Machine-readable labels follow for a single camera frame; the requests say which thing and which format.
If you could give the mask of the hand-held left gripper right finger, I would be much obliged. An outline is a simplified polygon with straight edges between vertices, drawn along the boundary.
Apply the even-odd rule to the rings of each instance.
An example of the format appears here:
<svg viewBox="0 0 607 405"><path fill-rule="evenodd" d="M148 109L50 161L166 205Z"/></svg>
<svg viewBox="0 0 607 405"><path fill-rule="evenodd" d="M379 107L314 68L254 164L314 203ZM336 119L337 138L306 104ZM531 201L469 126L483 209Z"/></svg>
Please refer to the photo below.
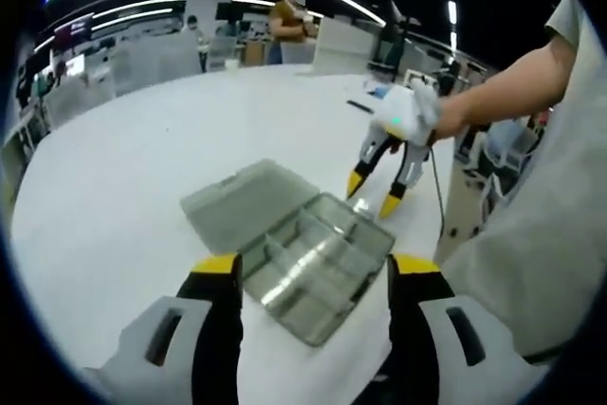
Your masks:
<svg viewBox="0 0 607 405"><path fill-rule="evenodd" d="M516 404L546 375L510 331L428 260L391 254L390 380L400 404Z"/></svg>

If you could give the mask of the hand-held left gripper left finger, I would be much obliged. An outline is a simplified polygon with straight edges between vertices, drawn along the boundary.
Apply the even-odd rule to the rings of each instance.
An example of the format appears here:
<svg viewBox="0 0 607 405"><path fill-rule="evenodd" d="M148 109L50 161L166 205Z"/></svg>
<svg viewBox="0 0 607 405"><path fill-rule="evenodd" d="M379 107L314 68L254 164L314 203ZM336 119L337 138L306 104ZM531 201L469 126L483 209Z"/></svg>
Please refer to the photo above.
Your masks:
<svg viewBox="0 0 607 405"><path fill-rule="evenodd" d="M122 329L115 354L83 375L106 404L236 404L242 258L197 263L174 296Z"/></svg>

